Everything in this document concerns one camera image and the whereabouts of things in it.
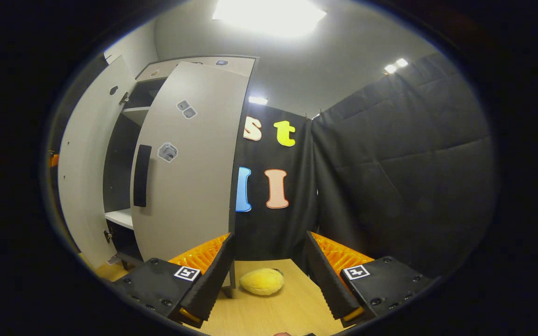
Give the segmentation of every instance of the table surface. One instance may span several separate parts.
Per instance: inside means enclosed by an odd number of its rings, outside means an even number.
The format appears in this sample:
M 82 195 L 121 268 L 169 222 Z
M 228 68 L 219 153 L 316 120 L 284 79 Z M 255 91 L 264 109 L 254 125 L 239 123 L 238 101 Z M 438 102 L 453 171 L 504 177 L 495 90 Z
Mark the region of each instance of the table surface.
M 280 270 L 284 277 L 282 289 L 259 296 L 241 288 L 241 275 L 259 268 Z M 278 332 L 328 336 L 345 329 L 333 319 L 319 287 L 291 259 L 236 261 L 235 278 L 233 298 L 221 292 L 209 320 L 200 329 L 192 329 L 212 336 L 273 336 Z

